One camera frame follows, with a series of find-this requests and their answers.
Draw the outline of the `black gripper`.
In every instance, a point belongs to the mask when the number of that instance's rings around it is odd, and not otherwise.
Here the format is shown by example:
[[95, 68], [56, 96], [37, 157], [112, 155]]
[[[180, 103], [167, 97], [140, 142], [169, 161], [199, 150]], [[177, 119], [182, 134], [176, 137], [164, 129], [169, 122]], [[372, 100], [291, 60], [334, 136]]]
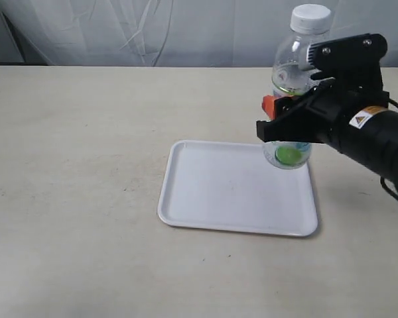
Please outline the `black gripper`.
[[311, 96], [263, 97], [268, 116], [256, 122], [263, 142], [332, 142], [342, 126], [360, 111], [369, 116], [388, 110], [380, 60], [387, 53], [381, 34], [360, 34], [315, 42], [305, 48], [305, 70], [317, 70], [320, 85]]

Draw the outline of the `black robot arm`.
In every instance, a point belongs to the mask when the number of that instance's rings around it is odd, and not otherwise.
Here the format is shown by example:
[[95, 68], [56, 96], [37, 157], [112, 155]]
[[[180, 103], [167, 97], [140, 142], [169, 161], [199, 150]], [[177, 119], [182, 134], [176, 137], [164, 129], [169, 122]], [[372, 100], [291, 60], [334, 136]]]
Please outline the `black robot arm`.
[[317, 42], [302, 51], [320, 83], [275, 101], [271, 121], [257, 121], [263, 142], [323, 143], [392, 182], [398, 191], [398, 112], [383, 88], [381, 34]]

